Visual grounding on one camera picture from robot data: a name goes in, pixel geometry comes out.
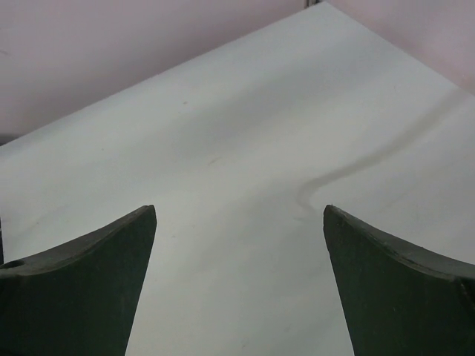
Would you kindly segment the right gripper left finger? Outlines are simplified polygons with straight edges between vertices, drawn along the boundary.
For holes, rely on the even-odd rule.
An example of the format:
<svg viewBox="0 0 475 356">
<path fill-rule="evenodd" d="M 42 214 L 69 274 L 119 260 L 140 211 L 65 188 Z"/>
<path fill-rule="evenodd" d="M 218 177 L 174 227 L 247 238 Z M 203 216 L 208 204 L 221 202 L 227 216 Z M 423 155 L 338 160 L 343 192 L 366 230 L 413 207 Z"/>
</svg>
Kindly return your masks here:
<svg viewBox="0 0 475 356">
<path fill-rule="evenodd" d="M 2 355 L 124 355 L 157 229 L 153 205 L 1 265 Z"/>
</svg>

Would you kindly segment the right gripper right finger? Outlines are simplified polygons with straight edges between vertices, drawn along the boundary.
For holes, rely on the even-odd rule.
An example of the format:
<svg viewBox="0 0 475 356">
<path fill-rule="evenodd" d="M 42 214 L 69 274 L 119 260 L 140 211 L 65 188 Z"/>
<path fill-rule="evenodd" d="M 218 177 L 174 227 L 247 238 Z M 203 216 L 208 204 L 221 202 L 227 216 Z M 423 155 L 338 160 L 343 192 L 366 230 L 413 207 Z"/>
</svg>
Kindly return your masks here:
<svg viewBox="0 0 475 356">
<path fill-rule="evenodd" d="M 355 355 L 474 354 L 474 265 L 333 205 L 323 230 Z"/>
</svg>

